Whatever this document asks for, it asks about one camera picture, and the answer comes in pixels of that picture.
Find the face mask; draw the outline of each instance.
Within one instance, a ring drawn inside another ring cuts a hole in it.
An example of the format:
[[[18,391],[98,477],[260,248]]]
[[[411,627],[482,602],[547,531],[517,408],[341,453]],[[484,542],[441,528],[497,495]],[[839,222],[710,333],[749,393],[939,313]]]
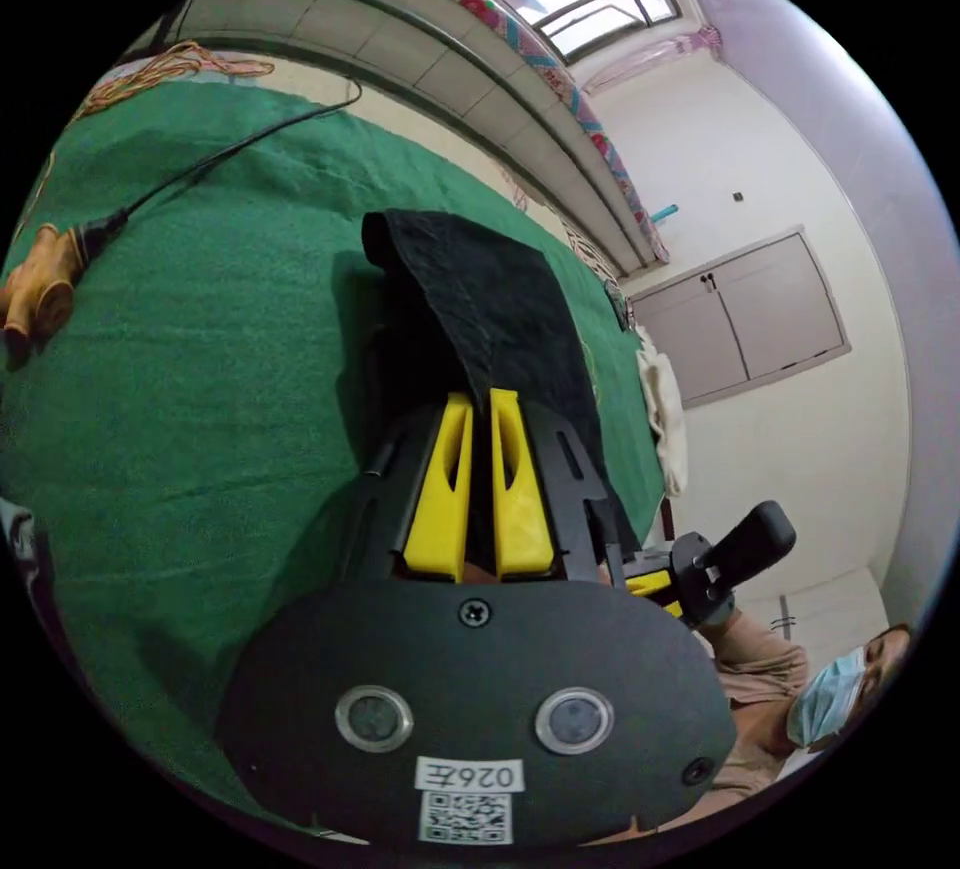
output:
[[[790,707],[790,741],[806,748],[836,735],[850,718],[865,671],[862,646],[821,669]]]

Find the green blanket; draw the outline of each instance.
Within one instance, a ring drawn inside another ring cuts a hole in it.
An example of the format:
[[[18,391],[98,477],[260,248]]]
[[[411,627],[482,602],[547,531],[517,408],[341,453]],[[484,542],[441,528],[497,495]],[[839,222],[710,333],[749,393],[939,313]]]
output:
[[[41,222],[104,216],[306,107],[172,82],[81,120],[6,271]],[[377,316],[360,223],[390,207],[458,213],[544,252],[586,347],[610,478],[645,536],[663,480],[639,343],[599,280],[468,173],[346,113],[141,210],[79,286],[67,327],[3,377],[0,491],[49,528],[90,685],[139,751],[254,814],[213,720],[239,647],[330,577],[358,466],[359,350]]]

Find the man's hair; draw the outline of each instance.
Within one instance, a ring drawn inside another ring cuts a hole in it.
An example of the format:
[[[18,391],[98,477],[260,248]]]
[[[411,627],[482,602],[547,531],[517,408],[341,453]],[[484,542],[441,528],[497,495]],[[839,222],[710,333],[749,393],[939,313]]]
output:
[[[913,642],[913,629],[905,622],[898,622],[895,626],[890,626],[889,629],[884,629],[883,632],[878,632],[873,639],[882,639],[884,636],[889,636],[891,632],[897,632],[897,630],[905,632],[907,634],[907,638]]]

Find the pink curtain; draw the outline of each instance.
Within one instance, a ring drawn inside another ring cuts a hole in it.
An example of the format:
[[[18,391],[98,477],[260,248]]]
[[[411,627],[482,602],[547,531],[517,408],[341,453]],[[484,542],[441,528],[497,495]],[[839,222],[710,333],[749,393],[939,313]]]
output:
[[[632,52],[599,72],[580,87],[587,95],[596,95],[611,86],[625,82],[641,72],[648,72],[668,62],[682,59],[691,52],[709,49],[719,59],[722,51],[720,33],[713,26],[702,26],[697,32],[685,32]]]

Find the person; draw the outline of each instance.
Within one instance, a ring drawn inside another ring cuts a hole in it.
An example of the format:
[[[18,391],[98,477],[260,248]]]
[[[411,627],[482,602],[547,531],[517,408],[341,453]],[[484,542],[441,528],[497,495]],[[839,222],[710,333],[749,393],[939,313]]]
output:
[[[903,661],[911,630],[896,625],[835,659],[813,678],[802,646],[739,609],[697,630],[713,649],[737,741],[712,787],[684,815],[656,829],[631,827],[594,845],[674,829],[734,805],[771,785],[798,749],[828,748],[870,706]]]

